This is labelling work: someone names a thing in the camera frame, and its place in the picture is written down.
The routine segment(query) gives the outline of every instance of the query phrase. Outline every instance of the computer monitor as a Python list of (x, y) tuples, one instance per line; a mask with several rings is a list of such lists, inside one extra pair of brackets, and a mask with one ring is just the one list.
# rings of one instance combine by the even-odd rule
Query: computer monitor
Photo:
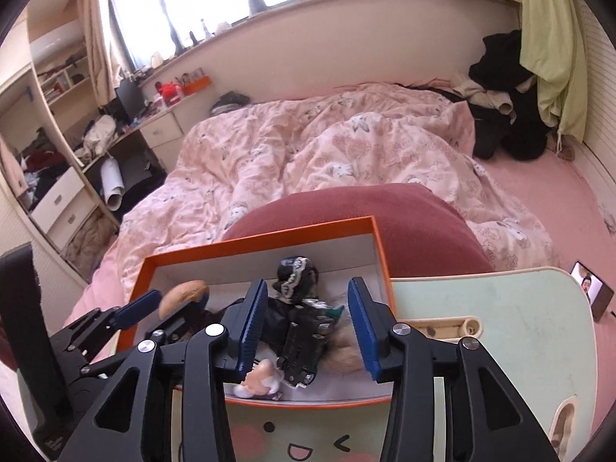
[(116, 90), (116, 95), (122, 103), (130, 120), (134, 120), (144, 109), (146, 109), (146, 99), (137, 82), (130, 80), (122, 80)]

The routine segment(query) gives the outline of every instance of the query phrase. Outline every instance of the cardboard box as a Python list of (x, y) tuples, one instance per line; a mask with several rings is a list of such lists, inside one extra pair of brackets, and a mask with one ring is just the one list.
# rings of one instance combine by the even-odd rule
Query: cardboard box
[[(271, 288), (280, 260), (305, 256), (319, 271), (317, 293), (343, 296), (349, 280), (361, 276), (375, 301), (384, 302), (395, 314), (393, 290), (377, 225), (373, 217), (341, 220), (276, 233), (214, 243), (147, 257), (141, 268), (131, 300), (156, 288), (163, 293), (179, 283), (205, 280), (210, 285), (207, 308), (220, 310), (243, 297), (255, 279), (263, 278)], [(124, 331), (119, 337), (118, 351), (139, 342), (147, 328), (156, 323), (151, 315), (137, 328)], [(268, 357), (271, 350), (261, 343), (258, 358)], [(376, 384), (365, 371), (352, 374), (330, 374), (319, 370), (315, 381), (306, 388), (285, 389), (279, 402), (259, 402), (266, 406), (315, 407), (349, 406), (388, 401), (390, 384)], [(255, 404), (254, 400), (228, 397), (231, 402)]]

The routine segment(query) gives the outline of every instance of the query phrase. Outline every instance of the bed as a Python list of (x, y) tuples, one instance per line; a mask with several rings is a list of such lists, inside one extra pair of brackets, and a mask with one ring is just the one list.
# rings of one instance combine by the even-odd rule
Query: bed
[[(535, 162), (502, 153), (478, 162), (473, 144), (466, 103), (390, 84), (210, 118), (186, 136), (165, 184), (127, 214), (70, 320), (125, 304), (147, 256), (220, 241), (242, 216), (285, 195), (389, 182), (419, 183), (449, 203), (494, 270), (567, 270), (581, 259), (616, 286), (608, 275), (616, 244), (571, 163), (550, 152)], [(613, 324), (598, 325), (600, 371), (609, 367), (603, 329)], [(601, 420), (616, 386), (599, 376)]]

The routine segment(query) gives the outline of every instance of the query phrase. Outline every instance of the phone screen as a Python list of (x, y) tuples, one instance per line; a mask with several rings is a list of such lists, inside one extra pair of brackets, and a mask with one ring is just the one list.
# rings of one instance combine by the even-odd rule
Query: phone screen
[(608, 308), (614, 295), (614, 290), (609, 288), (602, 279), (581, 262), (575, 263), (571, 275), (575, 278), (575, 281), (580, 283), (582, 291), (588, 298), (593, 318), (595, 321), (598, 321)]

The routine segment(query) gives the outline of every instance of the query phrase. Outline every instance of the blue gripper pad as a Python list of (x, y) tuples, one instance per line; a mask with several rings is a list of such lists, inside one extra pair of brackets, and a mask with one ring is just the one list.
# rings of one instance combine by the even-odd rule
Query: blue gripper pad
[(116, 330), (127, 330), (136, 325), (150, 313), (158, 309), (162, 294), (158, 290), (150, 290), (140, 298), (118, 309), (113, 318), (113, 327)]
[(263, 280), (252, 282), (244, 302), (227, 308), (221, 324), (229, 331), (224, 368), (233, 370), (239, 380), (253, 368), (257, 344), (261, 337), (267, 307), (267, 284)]
[(363, 278), (350, 280), (347, 296), (363, 365), (374, 381), (381, 382), (381, 362), (390, 354), (389, 329), (395, 325), (395, 318), (387, 305), (372, 300)]

